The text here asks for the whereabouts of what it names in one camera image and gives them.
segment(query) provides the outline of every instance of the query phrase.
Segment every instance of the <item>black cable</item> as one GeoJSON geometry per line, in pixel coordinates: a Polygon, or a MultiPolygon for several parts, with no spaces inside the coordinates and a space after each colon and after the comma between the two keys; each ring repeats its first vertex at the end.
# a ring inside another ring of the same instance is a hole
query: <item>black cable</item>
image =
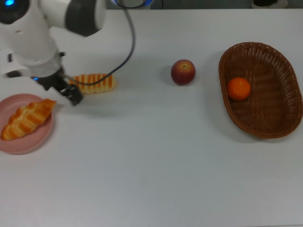
{"type": "Polygon", "coordinates": [[[132,54],[134,52],[134,48],[136,46],[136,33],[135,33],[135,29],[134,29],[134,24],[133,24],[132,18],[129,15],[129,12],[127,11],[127,9],[123,9],[123,11],[125,13],[125,16],[127,18],[129,27],[131,29],[132,39],[133,39],[131,51],[129,52],[129,54],[128,54],[127,58],[124,60],[124,62],[122,62],[118,67],[116,67],[114,70],[112,70],[111,72],[109,72],[106,76],[104,76],[100,80],[97,80],[96,82],[93,82],[93,83],[83,83],[83,82],[77,81],[73,77],[65,75],[65,74],[62,75],[63,77],[68,78],[69,80],[71,80],[71,81],[73,81],[73,82],[75,82],[77,84],[86,85],[86,86],[93,86],[93,85],[96,85],[96,84],[102,82],[106,78],[108,78],[110,75],[112,75],[114,72],[116,72],[118,69],[120,69],[122,66],[124,66],[128,62],[128,60],[131,58],[131,56],[132,56],[132,54]]]}

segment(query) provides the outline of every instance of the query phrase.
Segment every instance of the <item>pastry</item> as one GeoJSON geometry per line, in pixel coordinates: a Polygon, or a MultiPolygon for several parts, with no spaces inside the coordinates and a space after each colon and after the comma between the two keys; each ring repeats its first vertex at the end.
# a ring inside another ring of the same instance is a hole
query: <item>pastry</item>
{"type": "Polygon", "coordinates": [[[8,141],[21,138],[33,132],[51,114],[56,101],[45,99],[20,107],[9,118],[1,132],[1,139],[8,141]]]}
{"type": "MultiPolygon", "coordinates": [[[[82,83],[93,83],[93,82],[100,80],[104,76],[106,76],[106,74],[104,74],[104,73],[95,73],[95,74],[82,74],[80,76],[74,76],[73,78],[76,81],[79,81],[82,83]]],[[[112,91],[116,85],[116,80],[113,77],[113,75],[110,75],[105,80],[103,80],[100,83],[97,83],[93,86],[86,86],[86,85],[78,84],[72,80],[70,80],[70,84],[77,85],[83,94],[94,94],[94,93],[112,91]]]]}

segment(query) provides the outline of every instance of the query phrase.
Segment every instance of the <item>brown basket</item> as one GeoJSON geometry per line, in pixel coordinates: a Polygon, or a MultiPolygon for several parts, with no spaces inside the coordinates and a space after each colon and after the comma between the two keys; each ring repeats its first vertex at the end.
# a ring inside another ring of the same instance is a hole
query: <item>brown basket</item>
{"type": "Polygon", "coordinates": [[[221,57],[222,95],[232,121],[261,138],[280,138],[293,132],[303,116],[302,95],[294,69],[279,51],[262,43],[241,43],[221,57]],[[251,84],[244,101],[228,98],[227,84],[235,78],[251,84]]]}

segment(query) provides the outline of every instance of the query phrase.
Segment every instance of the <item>white table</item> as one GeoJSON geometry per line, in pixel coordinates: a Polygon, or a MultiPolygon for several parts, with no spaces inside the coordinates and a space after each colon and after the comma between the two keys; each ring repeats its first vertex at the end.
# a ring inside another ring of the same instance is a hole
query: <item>white table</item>
{"type": "MultiPolygon", "coordinates": [[[[303,224],[303,126],[278,140],[239,130],[223,106],[218,63],[230,46],[263,42],[291,62],[303,91],[303,10],[132,11],[133,57],[113,93],[72,107],[29,78],[1,78],[0,99],[57,100],[35,152],[0,152],[2,227],[243,227],[303,224]],[[191,60],[178,87],[171,65],[191,60]]],[[[52,29],[71,75],[108,72],[131,36],[122,11],[82,38],[52,29]]],[[[6,46],[1,41],[0,50],[6,46]]]]}

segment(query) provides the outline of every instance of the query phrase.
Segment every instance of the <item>apple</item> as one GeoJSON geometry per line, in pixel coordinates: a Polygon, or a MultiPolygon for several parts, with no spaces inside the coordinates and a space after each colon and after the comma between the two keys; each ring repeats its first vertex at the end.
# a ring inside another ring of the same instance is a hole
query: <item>apple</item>
{"type": "Polygon", "coordinates": [[[170,74],[174,82],[182,86],[190,83],[195,78],[196,69],[190,60],[182,59],[173,64],[170,74]]]}

